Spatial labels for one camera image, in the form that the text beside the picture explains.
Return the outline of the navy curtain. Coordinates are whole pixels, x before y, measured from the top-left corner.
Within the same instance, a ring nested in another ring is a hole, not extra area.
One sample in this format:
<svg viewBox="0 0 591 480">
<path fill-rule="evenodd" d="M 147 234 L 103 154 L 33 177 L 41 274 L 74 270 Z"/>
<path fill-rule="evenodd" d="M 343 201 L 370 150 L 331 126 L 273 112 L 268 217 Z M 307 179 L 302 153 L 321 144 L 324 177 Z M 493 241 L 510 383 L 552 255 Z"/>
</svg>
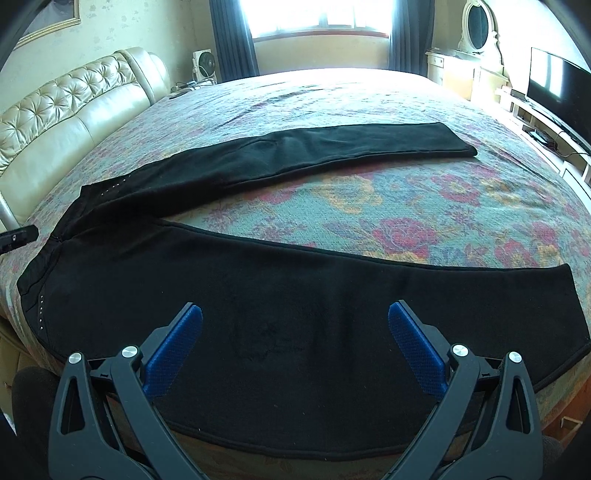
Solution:
<svg viewBox="0 0 591 480">
<path fill-rule="evenodd" d="M 211 23 L 223 82 L 259 76 L 256 49 L 238 0 L 211 0 Z"/>
<path fill-rule="evenodd" d="M 435 1 L 396 0 L 393 6 L 389 69 L 426 77 L 426 53 L 432 47 Z"/>
</svg>

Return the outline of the white oval vanity mirror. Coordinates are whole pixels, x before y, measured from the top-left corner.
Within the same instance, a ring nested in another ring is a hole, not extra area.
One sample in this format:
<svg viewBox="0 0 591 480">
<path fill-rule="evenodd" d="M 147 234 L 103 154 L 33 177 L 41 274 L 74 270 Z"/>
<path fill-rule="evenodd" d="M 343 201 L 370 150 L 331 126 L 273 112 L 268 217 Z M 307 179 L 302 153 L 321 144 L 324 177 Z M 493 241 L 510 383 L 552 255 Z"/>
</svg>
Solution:
<svg viewBox="0 0 591 480">
<path fill-rule="evenodd" d="M 465 3 L 458 50 L 481 61 L 502 63 L 496 18 L 486 1 L 468 0 Z"/>
</svg>

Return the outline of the gold framed wall picture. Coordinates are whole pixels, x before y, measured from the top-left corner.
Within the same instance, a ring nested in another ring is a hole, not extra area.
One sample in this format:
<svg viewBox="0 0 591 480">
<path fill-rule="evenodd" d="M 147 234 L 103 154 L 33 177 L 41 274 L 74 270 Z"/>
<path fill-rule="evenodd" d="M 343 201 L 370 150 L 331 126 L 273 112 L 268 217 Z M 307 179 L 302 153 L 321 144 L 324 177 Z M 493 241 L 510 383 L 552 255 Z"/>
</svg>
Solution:
<svg viewBox="0 0 591 480">
<path fill-rule="evenodd" d="M 59 30 L 79 25 L 78 0 L 52 0 L 35 16 L 15 49 Z"/>
</svg>

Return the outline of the white desk fan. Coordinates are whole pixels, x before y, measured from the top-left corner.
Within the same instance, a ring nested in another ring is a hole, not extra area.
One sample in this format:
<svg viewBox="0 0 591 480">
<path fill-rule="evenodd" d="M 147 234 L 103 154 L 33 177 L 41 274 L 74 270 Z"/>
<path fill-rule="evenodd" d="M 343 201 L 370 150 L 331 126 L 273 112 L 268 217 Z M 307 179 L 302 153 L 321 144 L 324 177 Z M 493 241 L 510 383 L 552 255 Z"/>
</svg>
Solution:
<svg viewBox="0 0 591 480">
<path fill-rule="evenodd" d="M 216 65 L 211 49 L 194 51 L 192 54 L 192 75 L 197 85 L 215 85 Z"/>
</svg>

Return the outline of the cream tufted leather headboard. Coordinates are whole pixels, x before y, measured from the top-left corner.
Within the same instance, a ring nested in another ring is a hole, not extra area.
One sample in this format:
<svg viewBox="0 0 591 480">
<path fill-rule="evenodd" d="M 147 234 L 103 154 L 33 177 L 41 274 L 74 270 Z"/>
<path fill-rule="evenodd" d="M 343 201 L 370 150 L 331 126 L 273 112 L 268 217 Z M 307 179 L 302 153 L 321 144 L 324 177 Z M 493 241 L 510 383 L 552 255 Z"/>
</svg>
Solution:
<svg viewBox="0 0 591 480">
<path fill-rule="evenodd" d="M 51 80 L 1 114 L 1 229 L 20 227 L 113 132 L 168 95 L 166 66 L 140 47 Z"/>
</svg>

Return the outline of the white tv console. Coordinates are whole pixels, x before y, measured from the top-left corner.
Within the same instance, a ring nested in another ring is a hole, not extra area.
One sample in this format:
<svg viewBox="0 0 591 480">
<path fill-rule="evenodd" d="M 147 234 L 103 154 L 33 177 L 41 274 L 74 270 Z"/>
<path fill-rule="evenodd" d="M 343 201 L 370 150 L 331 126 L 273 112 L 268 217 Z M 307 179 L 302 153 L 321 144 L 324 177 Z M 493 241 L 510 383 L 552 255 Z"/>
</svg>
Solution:
<svg viewBox="0 0 591 480">
<path fill-rule="evenodd" d="M 590 187 L 590 144 L 524 94 L 508 86 L 497 93 L 500 106 L 511 115 L 517 132 L 532 141 L 562 176 L 568 174 L 583 188 Z"/>
</svg>

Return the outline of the left navy curtain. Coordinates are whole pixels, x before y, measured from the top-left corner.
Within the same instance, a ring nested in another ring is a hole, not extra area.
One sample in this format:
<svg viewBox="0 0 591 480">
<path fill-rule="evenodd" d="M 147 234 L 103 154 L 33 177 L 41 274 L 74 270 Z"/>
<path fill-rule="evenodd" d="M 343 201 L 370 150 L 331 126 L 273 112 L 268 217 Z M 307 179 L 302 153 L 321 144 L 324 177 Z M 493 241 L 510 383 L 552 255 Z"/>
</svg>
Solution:
<svg viewBox="0 0 591 480">
<path fill-rule="evenodd" d="M 211 23 L 223 82 L 259 76 L 256 49 L 238 0 L 211 0 Z"/>
</svg>

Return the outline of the black pants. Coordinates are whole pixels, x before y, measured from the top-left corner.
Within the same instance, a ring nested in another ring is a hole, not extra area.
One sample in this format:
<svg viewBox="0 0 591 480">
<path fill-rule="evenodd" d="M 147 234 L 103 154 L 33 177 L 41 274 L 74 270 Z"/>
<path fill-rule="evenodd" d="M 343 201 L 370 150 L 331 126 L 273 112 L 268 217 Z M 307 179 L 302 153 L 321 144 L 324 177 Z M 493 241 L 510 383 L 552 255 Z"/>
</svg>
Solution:
<svg viewBox="0 0 591 480">
<path fill-rule="evenodd" d="M 179 433 L 304 459 L 404 449 L 431 411 L 388 326 L 405 301 L 452 342 L 519 352 L 542 389 L 590 336 L 568 266 L 416 265 L 176 224 L 226 196 L 341 168 L 476 155 L 441 123 L 277 131 L 186 150 L 84 186 L 17 282 L 56 358 L 107 357 L 186 303 L 204 315 L 158 404 Z"/>
</svg>

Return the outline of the right navy curtain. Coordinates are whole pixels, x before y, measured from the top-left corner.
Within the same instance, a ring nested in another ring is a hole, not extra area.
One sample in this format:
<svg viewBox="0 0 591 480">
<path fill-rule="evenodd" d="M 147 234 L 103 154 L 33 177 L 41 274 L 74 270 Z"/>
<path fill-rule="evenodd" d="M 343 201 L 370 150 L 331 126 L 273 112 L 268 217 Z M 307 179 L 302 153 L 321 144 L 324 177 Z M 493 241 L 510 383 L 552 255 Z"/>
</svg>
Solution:
<svg viewBox="0 0 591 480">
<path fill-rule="evenodd" d="M 432 47 L 435 1 L 396 0 L 393 6 L 389 69 L 426 77 L 426 53 Z"/>
</svg>

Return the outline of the black flat television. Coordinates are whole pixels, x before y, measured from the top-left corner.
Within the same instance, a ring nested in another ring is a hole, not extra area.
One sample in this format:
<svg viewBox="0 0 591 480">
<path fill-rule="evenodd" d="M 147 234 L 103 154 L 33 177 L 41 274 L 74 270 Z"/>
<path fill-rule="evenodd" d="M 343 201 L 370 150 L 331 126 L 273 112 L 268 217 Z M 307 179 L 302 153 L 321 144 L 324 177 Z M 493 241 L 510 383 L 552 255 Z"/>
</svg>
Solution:
<svg viewBox="0 0 591 480">
<path fill-rule="evenodd" d="M 590 151 L 590 73 L 532 47 L 526 97 Z"/>
</svg>

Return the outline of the white dresser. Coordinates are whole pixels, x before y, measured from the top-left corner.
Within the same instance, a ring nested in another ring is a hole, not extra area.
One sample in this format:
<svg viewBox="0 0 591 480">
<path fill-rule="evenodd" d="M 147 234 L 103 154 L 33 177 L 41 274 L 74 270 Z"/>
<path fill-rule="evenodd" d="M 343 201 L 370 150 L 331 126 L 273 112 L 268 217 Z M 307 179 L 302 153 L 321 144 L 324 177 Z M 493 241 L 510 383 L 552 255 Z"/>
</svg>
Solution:
<svg viewBox="0 0 591 480">
<path fill-rule="evenodd" d="M 484 68 L 478 59 L 460 53 L 430 50 L 426 53 L 428 78 L 475 104 L 499 103 L 501 91 L 510 85 L 502 73 Z"/>
</svg>

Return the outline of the floral bedspread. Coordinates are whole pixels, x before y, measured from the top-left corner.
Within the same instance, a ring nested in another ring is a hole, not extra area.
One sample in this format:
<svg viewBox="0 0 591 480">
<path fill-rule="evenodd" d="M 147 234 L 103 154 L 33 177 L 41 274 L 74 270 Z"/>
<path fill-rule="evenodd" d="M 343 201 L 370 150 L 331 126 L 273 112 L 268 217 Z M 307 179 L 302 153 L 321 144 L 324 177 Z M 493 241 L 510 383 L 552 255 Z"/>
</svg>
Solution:
<svg viewBox="0 0 591 480">
<path fill-rule="evenodd" d="M 442 122 L 478 151 L 294 180 L 183 213 L 228 235 L 432 265 L 568 264 L 590 302 L 590 215 L 536 150 L 422 77 L 384 70 L 288 72 L 165 96 L 89 152 L 25 221 L 48 235 L 85 184 L 186 149 L 271 131 Z"/>
</svg>

